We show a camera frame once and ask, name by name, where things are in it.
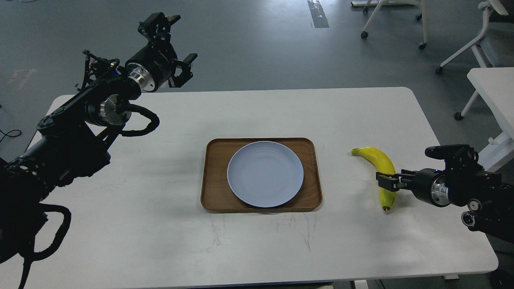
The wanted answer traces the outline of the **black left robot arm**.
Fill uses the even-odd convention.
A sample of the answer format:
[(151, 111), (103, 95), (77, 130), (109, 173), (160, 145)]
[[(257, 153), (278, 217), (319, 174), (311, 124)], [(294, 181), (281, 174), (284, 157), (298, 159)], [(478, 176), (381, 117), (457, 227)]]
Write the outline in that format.
[(108, 149), (117, 137), (144, 136), (159, 117), (133, 100), (164, 83), (180, 88), (192, 77), (196, 53), (177, 57), (171, 28), (180, 15), (158, 12), (139, 23), (147, 45), (129, 58), (97, 57), (84, 50), (83, 84), (78, 93), (37, 125), (41, 140), (13, 161), (1, 160), (1, 262), (23, 258), (19, 288), (31, 265), (54, 254), (71, 224), (71, 212), (43, 203), (54, 188), (90, 177), (110, 163)]

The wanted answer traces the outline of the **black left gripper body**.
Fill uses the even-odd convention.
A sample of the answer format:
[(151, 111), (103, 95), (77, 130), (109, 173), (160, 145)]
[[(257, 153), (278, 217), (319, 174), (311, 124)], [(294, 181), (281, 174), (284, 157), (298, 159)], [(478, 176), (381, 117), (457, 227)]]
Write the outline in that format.
[(125, 68), (143, 91), (153, 93), (175, 73), (172, 61), (176, 59), (170, 44), (162, 47), (147, 44), (125, 62)]

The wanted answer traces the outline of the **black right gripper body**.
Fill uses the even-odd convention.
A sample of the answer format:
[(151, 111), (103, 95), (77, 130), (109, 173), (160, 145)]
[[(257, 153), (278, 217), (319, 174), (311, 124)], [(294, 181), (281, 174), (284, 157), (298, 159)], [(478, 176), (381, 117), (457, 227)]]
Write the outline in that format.
[(403, 189), (409, 190), (420, 201), (443, 208), (450, 204), (445, 174), (440, 170), (422, 169), (409, 171), (402, 169)]

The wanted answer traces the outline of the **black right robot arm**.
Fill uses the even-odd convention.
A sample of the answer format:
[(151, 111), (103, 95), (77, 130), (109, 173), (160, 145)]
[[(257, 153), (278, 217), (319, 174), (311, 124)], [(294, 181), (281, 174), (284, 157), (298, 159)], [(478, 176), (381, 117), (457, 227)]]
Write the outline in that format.
[(512, 243), (513, 186), (503, 183), (501, 174), (486, 171), (478, 163), (479, 154), (467, 144), (428, 147), (425, 155), (443, 160), (444, 170), (377, 172), (378, 186), (392, 192), (409, 190), (418, 200), (439, 208), (467, 207), (461, 221), (470, 231)]

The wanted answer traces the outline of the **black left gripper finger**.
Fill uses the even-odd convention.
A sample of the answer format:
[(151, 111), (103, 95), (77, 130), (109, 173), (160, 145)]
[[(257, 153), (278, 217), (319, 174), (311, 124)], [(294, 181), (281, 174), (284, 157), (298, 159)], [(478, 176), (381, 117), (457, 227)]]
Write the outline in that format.
[(180, 70), (179, 75), (173, 72), (169, 77), (169, 88), (181, 88), (185, 83), (192, 79), (193, 73), (191, 72), (192, 63), (198, 57), (196, 53), (189, 54), (184, 60), (172, 60), (171, 64), (176, 69)]
[(180, 15), (165, 16), (162, 12), (151, 14), (139, 23), (138, 32), (152, 48), (171, 46), (171, 27), (181, 19)]

